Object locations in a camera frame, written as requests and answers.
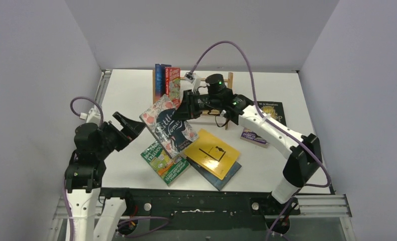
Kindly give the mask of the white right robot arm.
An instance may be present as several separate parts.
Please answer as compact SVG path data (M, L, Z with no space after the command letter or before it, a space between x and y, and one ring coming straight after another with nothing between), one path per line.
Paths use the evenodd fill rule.
M198 90L200 79L187 73L185 79L193 88L183 92L182 102L173 114L175 120L186 121L198 118L205 110L218 110L228 121L247 128L270 145L286 159L279 184L271 192L268 208L274 214L283 213L291 199L321 165L320 141L314 134L304 136L266 115L258 104L241 94L234 94L225 85L221 74L212 74L205 79L208 92Z

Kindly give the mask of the yellow Little Prince book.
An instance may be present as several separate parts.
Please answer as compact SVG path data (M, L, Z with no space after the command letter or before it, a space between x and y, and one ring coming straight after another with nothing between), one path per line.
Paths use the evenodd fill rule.
M223 180L240 156L240 152L205 129L183 153L201 167Z

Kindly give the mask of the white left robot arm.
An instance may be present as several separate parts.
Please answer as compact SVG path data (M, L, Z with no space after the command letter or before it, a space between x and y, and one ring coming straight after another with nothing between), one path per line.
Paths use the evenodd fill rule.
M75 129L75 150L64 173L69 240L93 240L95 205L106 171L105 159L113 151L127 147L146 127L119 112L113 117L121 124L121 130L111 122L84 123Z

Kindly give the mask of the Little Women book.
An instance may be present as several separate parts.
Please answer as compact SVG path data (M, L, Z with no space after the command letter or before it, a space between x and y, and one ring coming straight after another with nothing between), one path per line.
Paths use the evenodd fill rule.
M175 111L176 105L165 94L139 116L171 158L178 156L199 138L187 121L173 118Z

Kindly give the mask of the red 13-Storey Treehouse book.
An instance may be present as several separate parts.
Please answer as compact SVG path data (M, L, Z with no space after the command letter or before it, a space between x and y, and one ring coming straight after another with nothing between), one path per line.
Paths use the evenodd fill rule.
M176 107L180 105L180 68L165 68L165 94Z

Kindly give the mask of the green 104-Storey Treehouse book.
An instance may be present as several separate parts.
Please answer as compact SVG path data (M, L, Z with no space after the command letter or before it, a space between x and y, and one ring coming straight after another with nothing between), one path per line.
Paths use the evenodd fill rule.
M169 157L157 141L146 148L141 153L141 157L167 186L170 186L190 167L189 162L181 156Z

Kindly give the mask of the blue Jane Eyre book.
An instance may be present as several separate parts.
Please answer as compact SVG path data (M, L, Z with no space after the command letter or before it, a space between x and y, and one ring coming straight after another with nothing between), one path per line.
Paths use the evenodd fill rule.
M154 96L153 101L156 102L165 93L166 80L165 80L165 68L172 67L168 64L155 64L154 69Z

